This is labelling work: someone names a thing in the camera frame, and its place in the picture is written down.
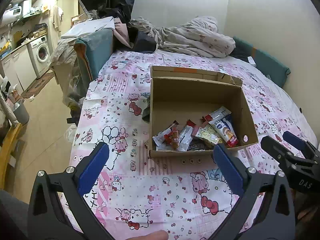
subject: bed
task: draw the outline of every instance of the bed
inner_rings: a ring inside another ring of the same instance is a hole
[[[150,93],[150,66],[167,65],[220,71],[243,79],[259,141],[270,135],[294,154],[282,139],[284,131],[317,139],[287,93],[250,64],[235,59],[187,56],[157,50],[154,54],[116,51],[90,83],[73,142],[70,165],[104,141],[112,149],[92,191],[84,199],[115,239],[146,235],[163,229],[169,239],[207,239],[228,215],[238,196],[232,194],[209,156],[148,157],[149,124],[142,120]],[[260,143],[236,156],[246,167],[274,174],[277,162]],[[261,194],[242,230],[249,228],[263,199]],[[61,203],[75,228],[68,203]]]

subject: hello kitty print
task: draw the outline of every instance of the hello kitty print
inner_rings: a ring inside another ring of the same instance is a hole
[[[285,131],[308,139],[316,137],[288,95],[259,70],[232,57],[204,58],[158,50],[154,54],[117,51],[90,83],[70,157],[76,166],[101,141],[110,156],[95,185],[84,199],[100,223],[115,239],[165,230],[170,240],[205,240],[234,207],[234,195],[219,168],[209,156],[148,157],[149,124],[141,117],[150,95],[150,67],[178,66],[220,71],[243,80],[259,141],[270,135],[285,141]],[[260,143],[240,150],[237,157],[258,172],[274,174],[276,160]],[[257,214],[263,194],[241,231],[247,230]],[[74,220],[62,195],[61,203],[72,225]]]

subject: beige floor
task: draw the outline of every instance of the beige floor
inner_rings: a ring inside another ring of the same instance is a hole
[[[30,119],[20,133],[21,149],[15,156],[17,164],[8,171],[5,189],[29,203],[37,172],[64,171],[69,164],[72,143],[64,138],[70,126],[66,121],[70,110],[62,103],[62,91],[55,78],[33,101],[26,101],[24,105]]]

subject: floor mat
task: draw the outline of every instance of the floor mat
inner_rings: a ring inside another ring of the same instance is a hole
[[[41,78],[34,80],[33,83],[29,86],[29,89],[22,93],[22,97],[29,98],[33,95],[36,96],[53,77],[54,73],[49,72],[44,74]]]

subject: human hand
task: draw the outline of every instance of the human hand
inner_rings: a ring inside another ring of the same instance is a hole
[[[132,237],[127,240],[168,240],[169,235],[166,231],[160,230],[153,232],[151,234],[148,234],[146,236],[137,236]]]

